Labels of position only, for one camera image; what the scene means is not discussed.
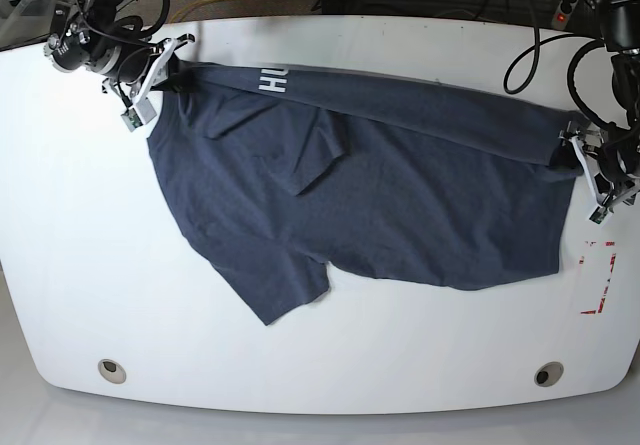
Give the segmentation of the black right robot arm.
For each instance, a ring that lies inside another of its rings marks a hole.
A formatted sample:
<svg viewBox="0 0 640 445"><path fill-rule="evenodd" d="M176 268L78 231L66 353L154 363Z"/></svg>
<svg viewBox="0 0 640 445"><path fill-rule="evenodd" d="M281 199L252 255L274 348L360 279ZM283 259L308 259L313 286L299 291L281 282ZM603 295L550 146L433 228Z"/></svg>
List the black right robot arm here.
<svg viewBox="0 0 640 445"><path fill-rule="evenodd" d="M169 42L151 40L166 23L171 1L162 0L159 16L149 27L138 15L118 16L125 1L58 0L45 56L61 72L85 67L104 76L127 107L147 78L153 91L183 91L189 83L187 63L170 52L161 64Z"/></svg>

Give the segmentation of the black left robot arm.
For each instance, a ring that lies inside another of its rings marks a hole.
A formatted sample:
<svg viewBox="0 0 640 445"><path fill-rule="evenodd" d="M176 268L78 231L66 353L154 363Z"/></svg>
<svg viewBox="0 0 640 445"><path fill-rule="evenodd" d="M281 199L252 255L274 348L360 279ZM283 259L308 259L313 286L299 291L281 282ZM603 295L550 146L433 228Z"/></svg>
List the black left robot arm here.
<svg viewBox="0 0 640 445"><path fill-rule="evenodd" d="M563 135L580 163L594 200L589 220L602 224L616 206L634 204L639 193L639 0L586 0L600 37L581 46L567 70L568 91L585 118ZM612 90L626 125L605 121L580 98L575 72L590 52L611 54Z"/></svg>

